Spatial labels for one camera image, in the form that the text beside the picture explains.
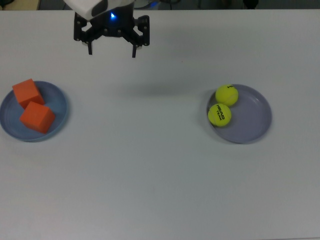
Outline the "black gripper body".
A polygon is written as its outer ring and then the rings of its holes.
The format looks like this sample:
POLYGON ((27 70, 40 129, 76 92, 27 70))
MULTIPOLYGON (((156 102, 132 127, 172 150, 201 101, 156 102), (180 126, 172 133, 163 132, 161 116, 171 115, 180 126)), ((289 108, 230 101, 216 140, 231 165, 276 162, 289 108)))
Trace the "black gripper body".
POLYGON ((118 6, 99 14, 90 20, 91 28, 88 30, 88 34, 97 38, 102 35, 123 38, 136 36, 133 11, 134 3, 131 2, 128 5, 118 6))

